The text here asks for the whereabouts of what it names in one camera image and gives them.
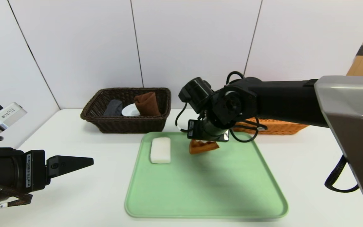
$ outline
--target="white table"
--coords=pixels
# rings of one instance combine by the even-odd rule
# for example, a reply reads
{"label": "white table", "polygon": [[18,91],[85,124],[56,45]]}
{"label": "white table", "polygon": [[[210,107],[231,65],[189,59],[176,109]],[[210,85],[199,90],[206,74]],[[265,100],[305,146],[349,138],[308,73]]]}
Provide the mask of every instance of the white table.
{"label": "white table", "polygon": [[[164,131],[174,126],[173,109]],[[341,194],[324,187],[341,151],[327,128],[310,126],[293,136],[260,135],[256,143],[289,204],[278,221],[245,222],[211,219],[138,219],[124,210],[124,200],[143,134],[102,134],[82,120],[80,109],[57,112],[20,150],[44,149],[54,155],[92,157],[93,166],[53,178],[44,190],[33,192],[32,204],[0,210],[0,227],[337,227],[363,226],[363,196],[358,190]],[[186,110],[179,124],[196,118]],[[337,187],[356,184],[347,167]]]}

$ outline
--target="light green tray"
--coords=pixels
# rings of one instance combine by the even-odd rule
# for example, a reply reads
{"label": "light green tray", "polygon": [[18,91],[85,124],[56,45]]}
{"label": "light green tray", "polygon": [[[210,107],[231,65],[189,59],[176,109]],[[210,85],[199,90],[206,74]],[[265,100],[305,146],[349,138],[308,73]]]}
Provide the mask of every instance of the light green tray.
{"label": "light green tray", "polygon": [[[171,140],[169,164],[150,162],[152,140],[158,137]],[[189,154],[189,143],[181,132],[144,136],[125,200],[130,216],[269,219],[288,212],[285,197],[255,143],[231,138],[218,143],[220,148],[197,155]]]}

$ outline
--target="orange basket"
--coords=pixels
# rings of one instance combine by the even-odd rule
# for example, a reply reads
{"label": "orange basket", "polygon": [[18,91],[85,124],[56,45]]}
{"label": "orange basket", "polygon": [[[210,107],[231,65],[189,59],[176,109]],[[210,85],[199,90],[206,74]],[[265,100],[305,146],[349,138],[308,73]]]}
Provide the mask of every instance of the orange basket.
{"label": "orange basket", "polygon": [[[255,118],[247,119],[248,121],[256,122]],[[299,132],[301,129],[306,128],[308,125],[297,124],[292,122],[283,122],[278,120],[271,119],[259,119],[260,124],[266,125],[268,130],[259,131],[259,134],[263,135],[294,135]],[[253,125],[249,125],[247,123],[238,122],[236,125],[245,125],[253,127]],[[246,128],[233,128],[235,132],[246,132],[250,134],[254,134],[256,131]]]}

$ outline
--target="wicker basket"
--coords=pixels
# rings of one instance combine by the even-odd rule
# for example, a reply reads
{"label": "wicker basket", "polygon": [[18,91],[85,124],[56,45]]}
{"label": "wicker basket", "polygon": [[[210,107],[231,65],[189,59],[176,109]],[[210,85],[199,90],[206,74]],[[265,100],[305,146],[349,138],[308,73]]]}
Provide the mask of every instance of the wicker basket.
{"label": "wicker basket", "polygon": [[[247,119],[252,122],[256,122],[255,118]],[[299,132],[301,129],[306,128],[308,125],[302,125],[292,122],[283,122],[278,120],[271,120],[271,119],[259,119],[260,124],[266,125],[268,127],[268,130],[265,131],[259,131],[259,134],[264,135],[294,135],[297,132]],[[253,125],[249,125],[247,123],[238,122],[236,125],[246,125],[253,127]],[[250,134],[254,134],[256,131],[246,129],[246,128],[234,128],[233,131],[235,132],[247,132]]]}
{"label": "wicker basket", "polygon": [[[155,92],[159,112],[155,117],[104,117],[107,105],[112,99],[123,102],[123,106],[134,103],[134,97]],[[148,133],[161,132],[170,113],[170,90],[167,88],[112,88],[101,89],[86,104],[81,118],[96,125],[103,133]]]}

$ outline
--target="gray cloth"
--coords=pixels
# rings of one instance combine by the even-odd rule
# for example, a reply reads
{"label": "gray cloth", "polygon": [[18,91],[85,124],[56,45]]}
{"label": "gray cloth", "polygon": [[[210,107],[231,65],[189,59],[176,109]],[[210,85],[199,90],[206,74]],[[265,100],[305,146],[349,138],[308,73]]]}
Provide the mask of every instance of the gray cloth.
{"label": "gray cloth", "polygon": [[121,111],[123,110],[123,102],[117,99],[113,99],[107,105],[107,109],[103,114],[104,117],[117,117],[121,116]]}

